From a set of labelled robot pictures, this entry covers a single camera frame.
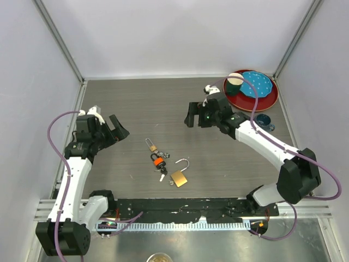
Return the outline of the small brass padlock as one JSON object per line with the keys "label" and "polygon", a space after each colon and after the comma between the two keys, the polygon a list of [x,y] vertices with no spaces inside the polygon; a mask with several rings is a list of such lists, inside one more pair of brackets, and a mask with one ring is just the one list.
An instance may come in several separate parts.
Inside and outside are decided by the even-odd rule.
{"label": "small brass padlock", "polygon": [[151,152],[155,152],[157,150],[157,147],[152,143],[150,138],[145,138],[145,142]]}

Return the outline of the large brass padlock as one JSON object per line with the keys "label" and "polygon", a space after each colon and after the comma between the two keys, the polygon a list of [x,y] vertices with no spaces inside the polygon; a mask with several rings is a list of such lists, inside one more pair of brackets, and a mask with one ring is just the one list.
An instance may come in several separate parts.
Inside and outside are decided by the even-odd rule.
{"label": "large brass padlock", "polygon": [[173,174],[171,174],[171,182],[177,186],[177,188],[183,186],[188,182],[187,178],[184,176],[183,171],[186,170],[190,166],[190,162],[188,159],[182,158],[175,162],[175,164],[178,164],[180,162],[186,162],[186,166],[181,169],[177,170]]}

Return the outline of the small padlock key bunch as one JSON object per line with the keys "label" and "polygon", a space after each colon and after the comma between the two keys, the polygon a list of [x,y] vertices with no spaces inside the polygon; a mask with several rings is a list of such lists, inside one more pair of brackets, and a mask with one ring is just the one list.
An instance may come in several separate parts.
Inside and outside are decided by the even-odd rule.
{"label": "small padlock key bunch", "polygon": [[155,150],[154,153],[161,158],[169,158],[170,154],[164,151]]}

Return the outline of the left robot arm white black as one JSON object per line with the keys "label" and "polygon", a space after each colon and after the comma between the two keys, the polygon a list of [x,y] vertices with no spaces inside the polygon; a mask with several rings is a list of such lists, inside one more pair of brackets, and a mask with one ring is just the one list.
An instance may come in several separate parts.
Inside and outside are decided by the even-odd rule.
{"label": "left robot arm white black", "polygon": [[115,214],[117,204],[110,190],[93,191],[86,205],[81,206],[95,156],[129,135],[115,115],[109,118],[113,129],[98,113],[79,114],[73,139],[59,155],[65,165],[62,183],[47,220],[39,222],[35,230],[50,257],[84,256],[97,221],[102,216],[109,218]]}

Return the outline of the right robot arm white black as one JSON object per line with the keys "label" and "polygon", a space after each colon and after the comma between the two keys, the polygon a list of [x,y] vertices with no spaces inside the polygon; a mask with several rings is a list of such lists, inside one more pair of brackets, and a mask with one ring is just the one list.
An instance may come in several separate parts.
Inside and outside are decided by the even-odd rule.
{"label": "right robot arm white black", "polygon": [[251,215],[260,215],[266,206],[281,201],[296,204],[321,184],[312,150],[306,148],[292,154],[293,147],[258,127],[243,112],[233,112],[223,93],[210,94],[203,102],[189,103],[184,123],[193,127],[195,116],[199,127],[218,127],[222,133],[265,157],[279,172],[275,183],[262,185],[246,196],[246,209]]}

